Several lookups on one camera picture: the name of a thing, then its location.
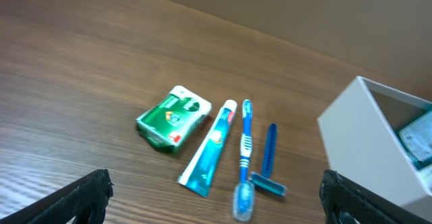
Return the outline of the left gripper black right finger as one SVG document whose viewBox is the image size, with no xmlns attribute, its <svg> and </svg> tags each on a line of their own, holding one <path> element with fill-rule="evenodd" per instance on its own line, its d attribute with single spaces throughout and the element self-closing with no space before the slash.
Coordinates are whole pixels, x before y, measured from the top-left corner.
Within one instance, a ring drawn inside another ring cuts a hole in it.
<svg viewBox="0 0 432 224">
<path fill-rule="evenodd" d="M 431 224 L 333 170 L 324 171 L 319 198 L 325 224 Z"/>
</svg>

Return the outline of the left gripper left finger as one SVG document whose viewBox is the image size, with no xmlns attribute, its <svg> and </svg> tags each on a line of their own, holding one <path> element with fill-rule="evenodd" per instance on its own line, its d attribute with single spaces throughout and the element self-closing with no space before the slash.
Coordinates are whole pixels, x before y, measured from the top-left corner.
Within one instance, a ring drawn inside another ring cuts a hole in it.
<svg viewBox="0 0 432 224">
<path fill-rule="evenodd" d="M 62 189 L 1 219 L 7 223 L 101 224 L 113 184 L 107 169 L 97 169 Z"/>
</svg>

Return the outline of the teal mouthwash bottle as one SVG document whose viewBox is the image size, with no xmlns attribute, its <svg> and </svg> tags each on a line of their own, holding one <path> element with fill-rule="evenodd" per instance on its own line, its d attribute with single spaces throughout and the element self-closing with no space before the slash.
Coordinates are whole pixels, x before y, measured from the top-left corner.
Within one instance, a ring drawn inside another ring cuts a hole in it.
<svg viewBox="0 0 432 224">
<path fill-rule="evenodd" d="M 431 110 L 399 130 L 398 138 L 418 170 L 431 165 Z"/>
</svg>

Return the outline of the green soap box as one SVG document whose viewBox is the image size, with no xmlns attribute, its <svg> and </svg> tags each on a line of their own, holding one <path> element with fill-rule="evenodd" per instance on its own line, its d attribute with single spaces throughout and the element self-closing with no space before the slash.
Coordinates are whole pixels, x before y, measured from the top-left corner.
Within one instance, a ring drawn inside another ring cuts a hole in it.
<svg viewBox="0 0 432 224">
<path fill-rule="evenodd" d="M 136 119 L 136 131 L 155 150 L 174 155 L 211 109 L 209 101 L 177 85 Z"/>
</svg>

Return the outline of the teal toothpaste tube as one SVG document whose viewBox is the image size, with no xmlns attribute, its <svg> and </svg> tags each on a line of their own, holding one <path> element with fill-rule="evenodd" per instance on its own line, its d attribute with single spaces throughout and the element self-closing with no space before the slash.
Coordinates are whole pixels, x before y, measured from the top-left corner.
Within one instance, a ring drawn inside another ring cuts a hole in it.
<svg viewBox="0 0 432 224">
<path fill-rule="evenodd" d="M 199 196 L 209 195 L 213 176 L 236 115 L 237 106 L 237 102 L 231 99 L 223 104 L 198 150 L 178 178 L 180 185 Z"/>
</svg>

